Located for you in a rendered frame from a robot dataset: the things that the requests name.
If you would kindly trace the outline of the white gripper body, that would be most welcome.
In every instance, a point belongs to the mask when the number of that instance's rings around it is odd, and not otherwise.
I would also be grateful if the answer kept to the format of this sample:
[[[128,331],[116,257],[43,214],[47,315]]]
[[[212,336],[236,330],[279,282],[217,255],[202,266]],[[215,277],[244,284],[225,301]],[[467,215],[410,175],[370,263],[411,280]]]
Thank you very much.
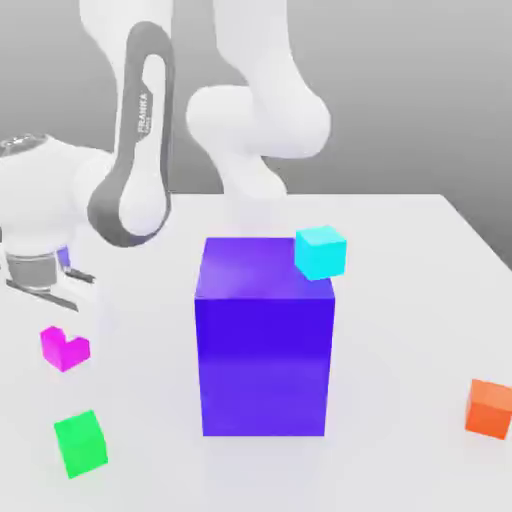
[[[37,331],[56,326],[68,338],[94,340],[99,333],[100,317],[99,295],[93,284],[65,278],[64,283],[47,290],[29,290],[11,279],[5,280],[4,321],[11,326]]]

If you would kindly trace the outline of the large purple box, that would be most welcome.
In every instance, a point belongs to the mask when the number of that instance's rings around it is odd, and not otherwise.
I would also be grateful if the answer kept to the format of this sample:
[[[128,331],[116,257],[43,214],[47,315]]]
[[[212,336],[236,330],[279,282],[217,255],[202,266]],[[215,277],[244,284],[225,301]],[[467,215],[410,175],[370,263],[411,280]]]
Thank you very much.
[[[204,435],[324,434],[335,294],[293,239],[207,238],[194,307]]]

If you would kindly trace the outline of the small cyan cube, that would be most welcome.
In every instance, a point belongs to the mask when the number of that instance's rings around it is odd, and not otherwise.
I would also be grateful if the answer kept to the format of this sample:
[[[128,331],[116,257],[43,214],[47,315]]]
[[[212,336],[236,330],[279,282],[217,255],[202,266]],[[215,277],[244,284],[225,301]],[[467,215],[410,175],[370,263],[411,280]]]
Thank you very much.
[[[343,275],[346,255],[347,240],[330,225],[296,231],[294,262],[310,281]]]

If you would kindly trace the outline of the small orange cube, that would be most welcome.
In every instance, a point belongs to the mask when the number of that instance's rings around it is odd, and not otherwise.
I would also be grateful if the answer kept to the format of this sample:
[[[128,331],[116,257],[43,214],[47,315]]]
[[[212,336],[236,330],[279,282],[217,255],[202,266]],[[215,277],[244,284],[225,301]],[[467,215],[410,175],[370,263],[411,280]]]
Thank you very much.
[[[512,387],[473,379],[465,410],[465,429],[504,440],[512,422]]]

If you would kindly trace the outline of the small green cube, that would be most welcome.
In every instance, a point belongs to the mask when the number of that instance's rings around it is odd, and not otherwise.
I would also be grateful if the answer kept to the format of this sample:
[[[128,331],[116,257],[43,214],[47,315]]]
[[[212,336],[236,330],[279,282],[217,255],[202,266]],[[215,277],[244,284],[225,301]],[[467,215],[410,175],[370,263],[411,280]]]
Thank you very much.
[[[108,463],[106,440],[93,410],[56,422],[54,431],[70,479]]]

